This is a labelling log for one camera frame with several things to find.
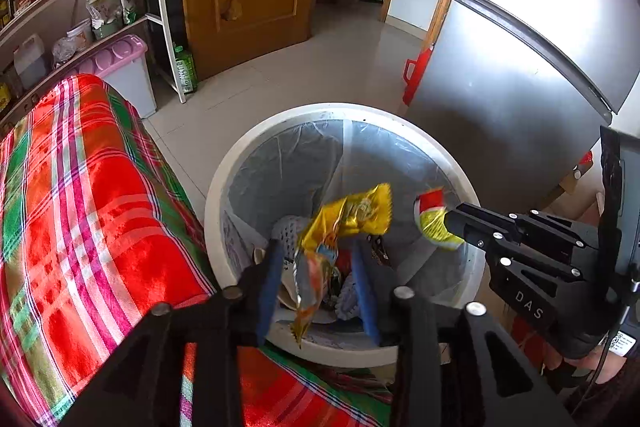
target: label sticker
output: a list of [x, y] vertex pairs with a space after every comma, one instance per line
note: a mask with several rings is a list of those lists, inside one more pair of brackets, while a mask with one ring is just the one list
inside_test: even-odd
[[634, 347], [636, 344], [636, 340], [633, 337], [630, 337], [626, 333], [619, 331], [616, 336], [613, 338], [611, 343], [611, 347], [609, 350], [620, 357], [624, 357], [629, 350]]

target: snack wrapper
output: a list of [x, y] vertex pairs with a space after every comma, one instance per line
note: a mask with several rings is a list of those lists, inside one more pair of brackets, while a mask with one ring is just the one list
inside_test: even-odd
[[298, 309], [291, 325], [298, 345], [330, 283], [338, 238], [360, 232], [382, 235], [390, 224], [391, 187], [380, 184], [322, 206], [300, 234], [293, 267]]
[[447, 209], [444, 206], [442, 188], [434, 188], [415, 198], [415, 223], [422, 235], [437, 247], [457, 250], [464, 243], [464, 239], [460, 239], [446, 229], [444, 226], [445, 214], [447, 214]]

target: silver refrigerator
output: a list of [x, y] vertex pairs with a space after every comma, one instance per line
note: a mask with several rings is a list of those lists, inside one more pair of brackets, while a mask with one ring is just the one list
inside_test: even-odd
[[638, 0], [453, 0], [406, 118], [483, 206], [523, 212], [597, 142], [639, 71]]

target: red and yellow wrapper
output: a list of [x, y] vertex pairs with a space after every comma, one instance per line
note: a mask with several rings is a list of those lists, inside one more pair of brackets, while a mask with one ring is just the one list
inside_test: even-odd
[[385, 183], [327, 203], [300, 234], [293, 268], [298, 310], [291, 325], [299, 345], [326, 291], [338, 257], [338, 238], [360, 232], [382, 235], [390, 224], [391, 187]]
[[444, 206], [442, 188], [434, 188], [415, 198], [415, 224], [418, 225], [422, 235], [438, 247], [457, 250], [464, 243], [464, 239], [447, 230], [444, 226], [445, 214], [447, 209]]

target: person's hand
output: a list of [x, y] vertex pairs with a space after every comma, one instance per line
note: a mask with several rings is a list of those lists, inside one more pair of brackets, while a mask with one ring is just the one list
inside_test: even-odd
[[[598, 361], [602, 354], [603, 346], [596, 346], [586, 357], [580, 360], [564, 359], [565, 362], [575, 365], [575, 367], [583, 367], [594, 371], [598, 367]], [[544, 362], [546, 367], [553, 370], [562, 362], [562, 356], [553, 347], [545, 343], [544, 345]], [[602, 366], [602, 370], [598, 375], [596, 383], [605, 383], [615, 377], [622, 366], [625, 365], [626, 358], [620, 357], [615, 353], [609, 352], [607, 359]]]

